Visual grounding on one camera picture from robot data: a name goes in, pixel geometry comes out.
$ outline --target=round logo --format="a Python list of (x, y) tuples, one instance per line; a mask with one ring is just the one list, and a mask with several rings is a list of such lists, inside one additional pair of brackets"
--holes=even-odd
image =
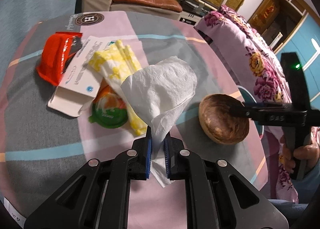
[(104, 16), (100, 13), (83, 14), (76, 18), (75, 22), (80, 26), (90, 26), (102, 22)]
[(88, 91), (88, 92), (92, 92), (92, 91), (93, 91), (93, 87), (92, 87), (92, 86), (88, 86), (88, 87), (87, 87), (87, 91)]

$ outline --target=human hand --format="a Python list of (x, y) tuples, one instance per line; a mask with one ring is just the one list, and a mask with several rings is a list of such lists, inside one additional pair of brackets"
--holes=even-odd
[[(284, 169), (289, 173), (293, 173), (296, 163), (292, 159), (291, 151), (287, 148), (284, 135), (281, 137), (280, 143), (283, 144), (282, 155), (284, 157)], [(314, 168), (319, 160), (320, 146), (314, 138), (311, 138), (311, 144), (295, 149), (293, 156), (298, 160), (307, 160), (306, 172), (309, 172)]]

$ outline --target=tablecloth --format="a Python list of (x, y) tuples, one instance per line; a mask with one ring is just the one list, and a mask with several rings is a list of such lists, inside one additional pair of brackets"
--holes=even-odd
[[(208, 94), (242, 99), (223, 64), (193, 29), (182, 22), (133, 12), (65, 15), (36, 24), (12, 59), (0, 88), (0, 199), (23, 216), (91, 158), (110, 160), (131, 148), (136, 138), (127, 123), (106, 129), (90, 123), (88, 108), (71, 118), (47, 107), (54, 87), (35, 71), (47, 38), (56, 31), (121, 39), (130, 45), (142, 67), (170, 56), (186, 61), (197, 75), (196, 95), (171, 130), (185, 147), (203, 159), (224, 158), (257, 189), (267, 182), (263, 148), (250, 121), (246, 139), (234, 146), (213, 143), (198, 121), (198, 104)], [(162, 188), (153, 176), (132, 181), (128, 228), (186, 228), (184, 181)]]

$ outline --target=blue circle logo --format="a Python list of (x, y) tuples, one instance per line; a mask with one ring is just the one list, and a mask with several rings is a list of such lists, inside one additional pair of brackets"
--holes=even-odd
[(88, 86), (88, 87), (87, 87), (87, 91), (88, 91), (88, 92), (92, 92), (92, 91), (93, 91), (93, 87), (92, 87), (92, 86)]

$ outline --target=bed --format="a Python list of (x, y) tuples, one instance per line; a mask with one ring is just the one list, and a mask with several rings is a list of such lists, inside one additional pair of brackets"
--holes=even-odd
[[(241, 15), (223, 5), (202, 18), (195, 29), (217, 54), (244, 98), (256, 102), (291, 102), (278, 59)], [(260, 133), (268, 166), (268, 183), (261, 191), (267, 198), (297, 202), (297, 192), (283, 166), (279, 143), (282, 129), (267, 126)], [(319, 140), (316, 128), (312, 134)]]

